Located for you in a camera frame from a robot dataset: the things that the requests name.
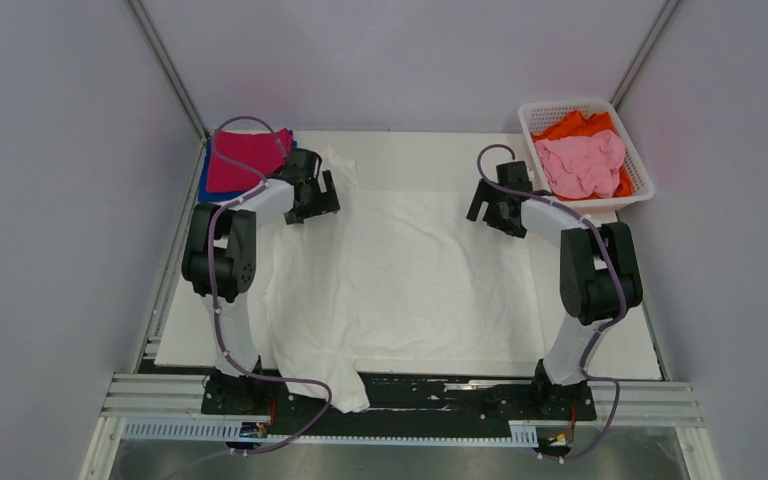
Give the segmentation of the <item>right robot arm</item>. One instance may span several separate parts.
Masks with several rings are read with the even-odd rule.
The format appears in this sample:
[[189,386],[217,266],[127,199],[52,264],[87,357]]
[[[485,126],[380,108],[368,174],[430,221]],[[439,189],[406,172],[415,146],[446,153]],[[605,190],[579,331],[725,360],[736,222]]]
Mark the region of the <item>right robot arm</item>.
[[565,311],[555,340],[538,362],[531,403],[556,417],[571,403],[570,388],[593,378],[586,371],[601,337],[642,302],[643,287],[630,227],[599,223],[553,197],[524,192],[491,180],[478,169],[486,194],[514,200],[519,225],[559,249],[559,295]]

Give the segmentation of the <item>white t-shirt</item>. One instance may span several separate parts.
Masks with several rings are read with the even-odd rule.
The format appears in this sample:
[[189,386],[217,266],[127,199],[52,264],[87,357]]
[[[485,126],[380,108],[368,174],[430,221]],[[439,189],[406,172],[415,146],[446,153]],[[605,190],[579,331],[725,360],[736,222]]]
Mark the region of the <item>white t-shirt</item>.
[[339,212],[257,235],[261,357],[295,396],[366,410],[365,372],[530,374],[545,354],[528,244],[466,217],[470,195],[370,190],[328,149]]

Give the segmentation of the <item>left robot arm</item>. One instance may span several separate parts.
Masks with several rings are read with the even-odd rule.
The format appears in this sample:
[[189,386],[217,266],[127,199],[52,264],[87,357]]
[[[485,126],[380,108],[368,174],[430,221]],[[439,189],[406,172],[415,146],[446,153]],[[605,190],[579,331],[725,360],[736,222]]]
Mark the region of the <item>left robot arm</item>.
[[261,174],[255,186],[192,210],[181,272],[209,315],[214,337],[214,379],[226,384],[228,400],[243,413],[258,411],[265,383],[287,383],[262,372],[249,318],[248,292],[257,271],[258,230],[279,219],[288,225],[340,210],[332,173],[320,154],[293,148],[283,166]]

